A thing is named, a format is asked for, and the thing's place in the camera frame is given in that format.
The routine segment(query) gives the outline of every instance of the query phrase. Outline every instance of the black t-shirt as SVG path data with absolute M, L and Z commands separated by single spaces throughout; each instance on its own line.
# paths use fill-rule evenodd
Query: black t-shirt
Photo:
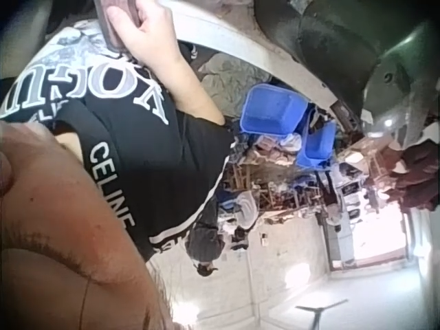
M 35 56 L 0 119 L 68 124 L 85 169 L 146 260 L 188 235 L 234 142 L 225 128 L 176 111 L 148 70 L 106 49 L 96 21 L 64 29 Z

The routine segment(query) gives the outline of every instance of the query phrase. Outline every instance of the phone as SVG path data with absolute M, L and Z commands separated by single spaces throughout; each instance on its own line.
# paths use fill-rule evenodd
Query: phone
M 104 34 L 104 40 L 107 47 L 112 52 L 123 52 L 126 50 L 116 31 L 111 26 L 109 19 L 107 18 L 107 8 L 116 6 L 123 9 L 131 18 L 136 26 L 140 26 L 140 19 L 138 15 L 138 9 L 136 8 L 136 0 L 93 0 L 96 7 L 96 13 L 98 14 L 98 20 L 102 33 Z

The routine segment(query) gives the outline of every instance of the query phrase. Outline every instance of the dark clothing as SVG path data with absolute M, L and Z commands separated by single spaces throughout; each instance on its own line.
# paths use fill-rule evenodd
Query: dark clothing
M 318 183 L 319 189 L 322 192 L 322 198 L 324 199 L 325 205 L 338 204 L 338 196 L 336 195 L 335 188 L 333 187 L 333 181 L 331 180 L 330 172 L 325 171 L 325 176 L 327 177 L 328 188 L 323 184 L 319 173 L 315 171 L 316 182 Z
M 218 234 L 217 215 L 217 200 L 212 198 L 185 242 L 186 253 L 191 259 L 200 263 L 210 263 L 221 256 L 225 242 Z
M 234 142 L 222 126 L 177 111 L 149 71 L 105 49 L 96 21 L 62 30 L 0 108 L 80 140 L 85 170 L 148 260 L 194 226 Z

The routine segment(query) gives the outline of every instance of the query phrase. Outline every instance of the white wall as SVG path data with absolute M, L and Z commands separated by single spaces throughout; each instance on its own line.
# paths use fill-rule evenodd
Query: white wall
M 269 246 L 261 246 L 260 232 L 268 235 Z M 310 264 L 310 282 L 327 273 L 321 229 L 314 218 L 257 228 L 250 235 L 248 256 L 228 252 L 215 262 L 219 271 L 208 278 L 196 273 L 183 246 L 154 256 L 152 262 L 173 300 L 198 306 L 197 329 L 255 330 L 255 316 L 268 314 L 269 308 L 303 288 L 287 290 L 285 275 L 292 266 Z
M 331 279 L 289 308 L 274 309 L 271 317 L 289 324 L 287 329 L 308 329 L 314 315 L 295 309 L 296 305 L 324 307 L 343 299 L 349 302 L 324 312 L 321 330 L 429 329 L 417 265 L 373 276 Z

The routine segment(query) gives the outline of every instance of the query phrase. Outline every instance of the wall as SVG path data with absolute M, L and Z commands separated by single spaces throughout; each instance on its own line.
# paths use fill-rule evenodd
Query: wall
M 415 264 L 384 274 L 331 279 L 290 306 L 274 309 L 271 317 L 289 324 L 286 329 L 308 329 L 314 315 L 296 305 L 324 307 L 343 299 L 349 302 L 323 313 L 321 330 L 429 329 Z
M 267 247 L 261 246 L 262 232 L 268 235 Z M 310 283 L 327 273 L 321 229 L 314 218 L 262 225 L 251 233 L 248 252 L 224 254 L 215 262 L 219 271 L 208 278 L 196 273 L 180 245 L 152 262 L 174 301 L 198 306 L 197 329 L 255 330 L 254 316 L 268 314 L 287 295 L 303 289 L 286 288 L 285 275 L 292 266 L 308 263 Z

